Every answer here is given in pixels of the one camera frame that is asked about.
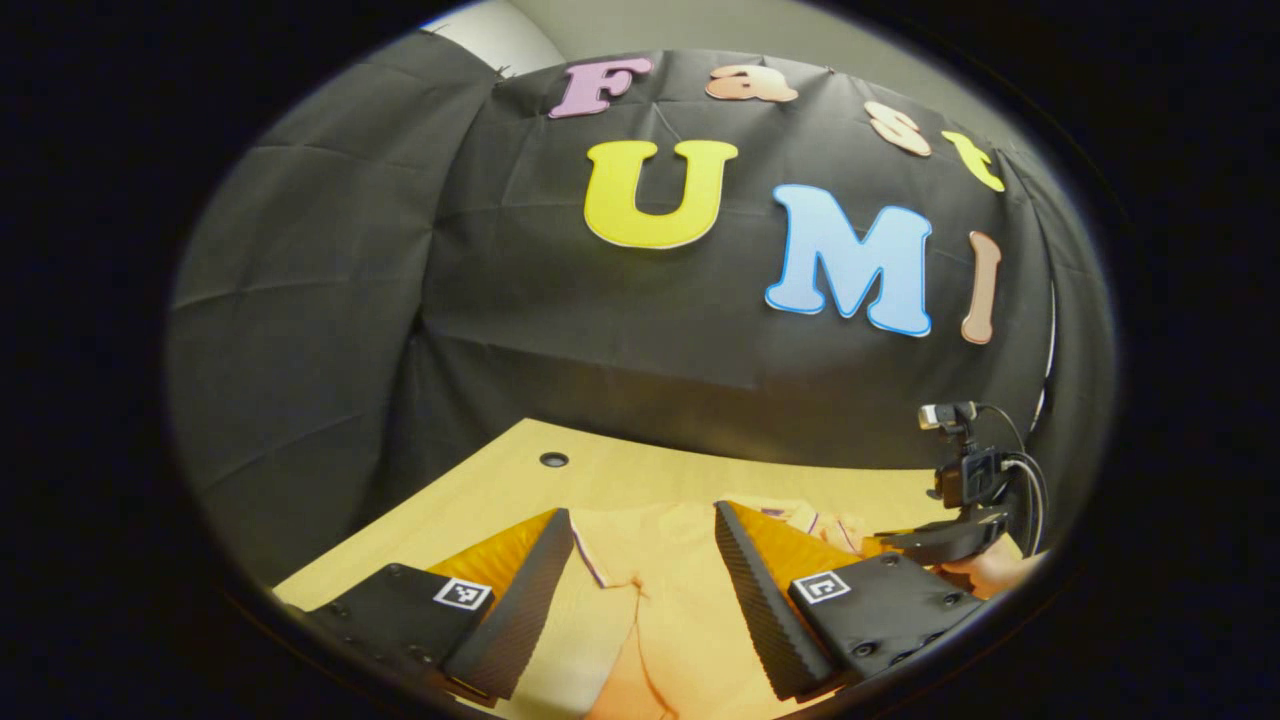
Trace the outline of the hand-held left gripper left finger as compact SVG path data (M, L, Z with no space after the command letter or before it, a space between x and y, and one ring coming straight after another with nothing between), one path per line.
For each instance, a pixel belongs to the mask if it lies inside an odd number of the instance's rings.
M300 616L384 674L493 706L512 698L575 546L568 509L549 509L430 568L389 562Z

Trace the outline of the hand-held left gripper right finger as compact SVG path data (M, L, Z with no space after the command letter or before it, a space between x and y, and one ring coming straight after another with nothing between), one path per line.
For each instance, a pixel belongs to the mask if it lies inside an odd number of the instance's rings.
M714 507L719 555L780 700L806 702L887 673L983 603L900 552L858 559L741 503Z

